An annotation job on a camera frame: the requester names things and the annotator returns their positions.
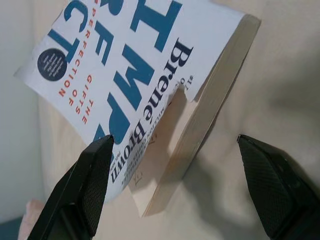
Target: white book cover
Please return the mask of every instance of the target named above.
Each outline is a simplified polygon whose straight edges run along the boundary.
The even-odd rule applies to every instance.
[[[113,135],[108,202],[177,88],[194,100],[243,16],[208,0],[73,0],[16,76],[86,144]]]

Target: black circle sticker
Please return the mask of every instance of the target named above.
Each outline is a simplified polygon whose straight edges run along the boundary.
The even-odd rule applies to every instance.
[[[45,50],[38,58],[38,70],[49,81],[60,80],[67,71],[65,54],[56,48]]]

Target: cream cloth background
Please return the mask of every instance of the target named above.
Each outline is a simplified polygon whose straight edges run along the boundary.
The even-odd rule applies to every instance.
[[[290,154],[320,187],[320,1],[217,0],[262,20],[204,146],[166,210],[148,218],[126,190],[103,208],[97,240],[267,240],[249,196],[236,143],[243,133]],[[64,0],[34,0],[35,39]],[[39,100],[46,195],[84,144]]]

